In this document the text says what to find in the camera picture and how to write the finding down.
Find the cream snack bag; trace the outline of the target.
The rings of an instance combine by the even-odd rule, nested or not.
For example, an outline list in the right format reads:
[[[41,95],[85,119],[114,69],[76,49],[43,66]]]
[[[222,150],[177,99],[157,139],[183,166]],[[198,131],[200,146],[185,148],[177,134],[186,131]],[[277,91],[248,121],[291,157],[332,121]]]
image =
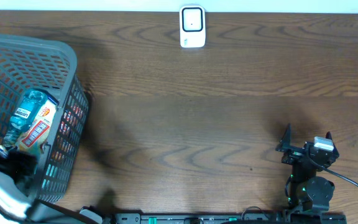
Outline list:
[[[12,147],[0,145],[0,154],[7,157],[14,151],[40,157],[44,153],[42,145],[46,142],[52,122],[57,111],[57,102],[50,97],[39,109],[30,129],[22,133]]]

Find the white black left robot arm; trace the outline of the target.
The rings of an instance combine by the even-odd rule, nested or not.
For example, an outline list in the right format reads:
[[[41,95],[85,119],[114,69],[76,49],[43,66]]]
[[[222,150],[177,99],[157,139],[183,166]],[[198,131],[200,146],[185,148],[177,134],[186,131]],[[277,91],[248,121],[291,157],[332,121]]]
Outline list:
[[[0,155],[0,223],[108,223],[109,220],[89,207],[79,212],[50,202],[31,199],[19,190],[15,181],[32,177],[37,158],[29,154],[12,152]]]

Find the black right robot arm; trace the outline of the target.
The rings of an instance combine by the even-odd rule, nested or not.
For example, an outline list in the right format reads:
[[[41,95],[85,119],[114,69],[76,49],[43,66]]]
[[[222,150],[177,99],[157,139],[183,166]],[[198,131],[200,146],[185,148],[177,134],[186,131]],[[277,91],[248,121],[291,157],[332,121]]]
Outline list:
[[[316,136],[314,141],[296,147],[291,145],[291,126],[288,125],[275,150],[283,153],[282,163],[291,166],[285,186],[289,206],[286,219],[291,219],[293,214],[320,216],[327,212],[335,186],[317,173],[330,167],[339,157],[331,133],[323,138]]]

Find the teal mouthwash bottle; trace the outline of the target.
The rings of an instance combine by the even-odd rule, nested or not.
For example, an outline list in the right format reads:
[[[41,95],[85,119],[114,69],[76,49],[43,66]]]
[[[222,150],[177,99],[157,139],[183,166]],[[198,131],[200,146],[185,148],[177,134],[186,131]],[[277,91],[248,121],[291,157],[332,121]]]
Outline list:
[[[40,107],[47,99],[48,95],[45,91],[39,89],[25,91],[22,101],[10,118],[9,128],[2,140],[4,147],[15,145],[19,136],[30,129]]]

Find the red Top chocolate bar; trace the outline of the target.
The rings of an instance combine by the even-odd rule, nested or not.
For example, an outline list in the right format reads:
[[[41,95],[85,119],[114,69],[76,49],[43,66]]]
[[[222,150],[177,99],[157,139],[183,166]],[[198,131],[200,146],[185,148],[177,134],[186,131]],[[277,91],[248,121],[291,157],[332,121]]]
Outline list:
[[[76,103],[64,111],[54,143],[56,149],[52,152],[51,160],[63,163],[66,157],[74,156],[80,140],[79,128],[82,127],[82,117],[83,112]]]

